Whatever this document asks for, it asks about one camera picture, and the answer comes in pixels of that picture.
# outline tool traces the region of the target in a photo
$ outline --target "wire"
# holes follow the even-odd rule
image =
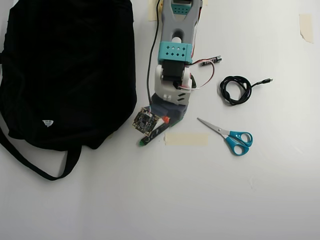
[[[204,86],[206,86],[211,81],[211,79],[215,75],[215,64],[210,59],[200,59],[198,61],[195,61],[194,63],[187,64],[186,66],[193,66],[193,65],[196,65],[196,64],[204,63],[204,62],[208,62],[209,64],[212,65],[212,75],[209,78],[209,80],[206,81],[204,84],[202,84],[200,87],[197,87],[197,88],[188,88],[188,87],[184,87],[184,86],[179,86],[180,89],[184,89],[184,90],[199,90],[199,89],[202,89]]]
[[[220,83],[221,94],[230,103],[231,106],[244,104],[246,101],[249,100],[253,87],[260,84],[267,84],[272,81],[273,81],[272,78],[267,78],[265,80],[258,81],[257,83],[251,85],[248,79],[244,78],[243,76],[228,76]],[[230,94],[227,91],[227,85],[230,82],[235,82],[244,90],[244,93],[239,100],[234,100],[230,97]]]
[[[150,51],[149,65],[148,65],[148,73],[147,73],[147,75],[146,75],[146,90],[147,90],[147,92],[148,92],[148,99],[149,99],[149,104],[150,104],[150,105],[152,104],[152,99],[151,99],[150,88],[149,88],[149,76],[150,76],[150,67],[151,67],[152,53],[153,53],[154,48],[155,48],[155,44],[156,44],[157,37],[158,37],[158,31],[159,31],[159,12],[158,12],[159,3],[160,3],[160,0],[158,0],[158,2],[157,2],[157,4],[156,4],[156,9],[155,9],[155,11],[156,11],[156,30],[155,30],[155,36],[154,36],[153,44],[152,44],[151,51]]]

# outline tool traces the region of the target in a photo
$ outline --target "coiled black cable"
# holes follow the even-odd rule
[[[235,106],[239,104],[243,104],[246,101],[249,100],[251,93],[252,93],[252,88],[254,86],[260,85],[260,84],[267,84],[272,82],[272,78],[267,78],[265,80],[259,81],[253,85],[248,81],[248,79],[244,78],[243,76],[227,76],[221,83],[220,83],[220,89],[221,89],[221,94],[222,96],[230,103],[230,105]],[[227,91],[227,85],[230,82],[235,82],[238,84],[243,90],[244,93],[240,97],[239,100],[234,100],[230,97],[229,92]]]

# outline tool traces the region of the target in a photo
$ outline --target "circuit board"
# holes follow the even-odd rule
[[[135,117],[132,126],[146,136],[150,136],[158,120],[159,117],[157,115],[152,114],[152,112],[143,107]]]

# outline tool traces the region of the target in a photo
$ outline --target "robotic arm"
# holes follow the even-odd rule
[[[155,94],[151,98],[150,107],[145,110],[149,111],[150,117],[165,117],[167,121],[152,132],[144,132],[147,136],[141,140],[142,146],[181,121],[187,111],[193,85],[188,65],[192,63],[202,6],[202,0],[163,0]],[[139,128],[145,126],[145,123],[139,123],[136,118],[133,126],[141,131]]]

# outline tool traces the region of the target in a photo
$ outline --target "teal part with holes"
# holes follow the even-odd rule
[[[160,42],[158,62],[173,60],[192,64],[192,44],[170,41]]]
[[[174,14],[187,15],[191,9],[191,5],[171,4]]]

